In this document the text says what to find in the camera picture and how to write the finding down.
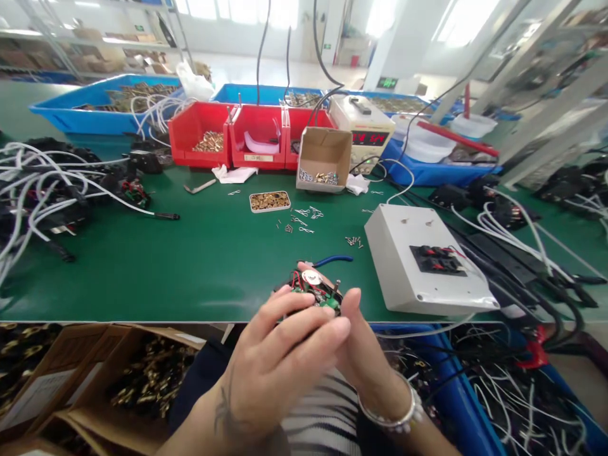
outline green exit sign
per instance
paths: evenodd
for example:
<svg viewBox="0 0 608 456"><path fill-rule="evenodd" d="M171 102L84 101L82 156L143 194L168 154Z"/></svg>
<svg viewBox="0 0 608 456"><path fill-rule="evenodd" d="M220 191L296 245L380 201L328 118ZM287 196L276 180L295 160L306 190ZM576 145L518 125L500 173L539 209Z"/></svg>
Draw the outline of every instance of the green exit sign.
<svg viewBox="0 0 608 456"><path fill-rule="evenodd" d="M395 86L397 85L397 81L398 81L398 79L395 79L395 78L381 77L380 80L378 81L377 88L378 89L394 89Z"/></svg>

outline red storage bin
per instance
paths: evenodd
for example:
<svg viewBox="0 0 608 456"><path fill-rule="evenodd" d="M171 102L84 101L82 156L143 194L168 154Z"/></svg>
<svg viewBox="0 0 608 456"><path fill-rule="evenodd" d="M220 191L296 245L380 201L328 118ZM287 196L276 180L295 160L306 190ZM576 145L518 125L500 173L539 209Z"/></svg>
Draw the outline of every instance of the red storage bin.
<svg viewBox="0 0 608 456"><path fill-rule="evenodd" d="M171 119L169 138L175 164L193 168L215 168L226 165L230 168L231 137L228 125L230 117L234 118L237 109L233 104L197 101ZM208 131L224 133L223 151L214 153L194 150Z"/></svg>
<svg viewBox="0 0 608 456"><path fill-rule="evenodd" d="M298 169L298 154L292 152L291 141L300 140L304 129L308 125L308 119L312 109L306 108L287 108L286 109L286 128L284 136L284 147L285 147L285 169L294 170ZM334 125L334 122L327 114L327 111L320 110L319 116L317 117L317 125L315 125L315 119L313 117L310 122L311 127L325 127L338 129Z"/></svg>
<svg viewBox="0 0 608 456"><path fill-rule="evenodd" d="M285 127L281 106L257 106L243 104L238 109L230 124L232 162L235 167L255 167L259 169L279 170L285 168ZM265 154L250 151L245 144L245 132L254 141L269 143L271 139L279 140L279 153Z"/></svg>

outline wrist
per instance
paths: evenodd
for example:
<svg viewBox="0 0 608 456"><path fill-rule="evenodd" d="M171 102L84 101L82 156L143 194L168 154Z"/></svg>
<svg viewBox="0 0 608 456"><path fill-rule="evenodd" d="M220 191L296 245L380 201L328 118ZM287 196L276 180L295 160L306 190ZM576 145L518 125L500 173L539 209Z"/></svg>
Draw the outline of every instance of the wrist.
<svg viewBox="0 0 608 456"><path fill-rule="evenodd" d="M385 375L361 385L357 392L367 410L389 421L403 418L412 406L409 385L390 366Z"/></svg>

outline white plastic container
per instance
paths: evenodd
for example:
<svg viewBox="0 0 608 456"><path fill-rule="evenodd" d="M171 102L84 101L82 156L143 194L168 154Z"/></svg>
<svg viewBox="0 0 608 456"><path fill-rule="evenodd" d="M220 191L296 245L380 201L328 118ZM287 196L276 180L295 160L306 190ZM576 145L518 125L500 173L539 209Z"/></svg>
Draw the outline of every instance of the white plastic container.
<svg viewBox="0 0 608 456"><path fill-rule="evenodd" d="M267 193L284 193L284 194L287 195L287 201L289 202L289 204L287 206L280 206L280 207L275 207L275 208L270 208L270 209L257 209L257 210L254 210L253 209L253 205L251 204L251 197L255 196L255 195L267 194ZM285 190L278 190L276 192L252 193L251 195L249 195L249 207L251 208L251 212L253 212L253 213L273 212L273 211L277 211L277 210L290 209L291 208L291 200L289 199L289 193L287 193Z"/></svg>
<svg viewBox="0 0 608 456"><path fill-rule="evenodd" d="M498 122L489 117L470 114L469 118L466 118L464 114L460 114L452 120L450 128L459 135L477 141L490 133L497 125Z"/></svg>
<svg viewBox="0 0 608 456"><path fill-rule="evenodd" d="M410 158L424 163L438 163L456 147L456 141L412 125L405 153Z"/></svg>

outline bangle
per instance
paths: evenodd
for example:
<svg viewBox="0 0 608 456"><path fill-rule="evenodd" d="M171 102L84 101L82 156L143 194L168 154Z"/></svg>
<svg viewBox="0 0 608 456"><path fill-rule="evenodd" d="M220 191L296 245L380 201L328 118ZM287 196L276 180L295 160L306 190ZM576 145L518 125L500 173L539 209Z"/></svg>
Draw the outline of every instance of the bangle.
<svg viewBox="0 0 608 456"><path fill-rule="evenodd" d="M405 414L403 418L397 421L390 422L381 416L373 414L369 410L365 408L365 405L361 402L361 396L357 393L357 398L359 399L359 405L361 406L361 411L363 414L373 422L375 425L379 426L385 431L395 432L398 434L405 433L409 434L412 429L412 425L414 422L422 422L422 418L424 417L424 409L422 408L422 400L420 396L416 392L416 390L412 387L412 385L407 381L407 379L401 375L399 372L395 371L397 375L399 375L403 382L410 388L410 394L412 396L412 404L410 405L410 410Z"/></svg>

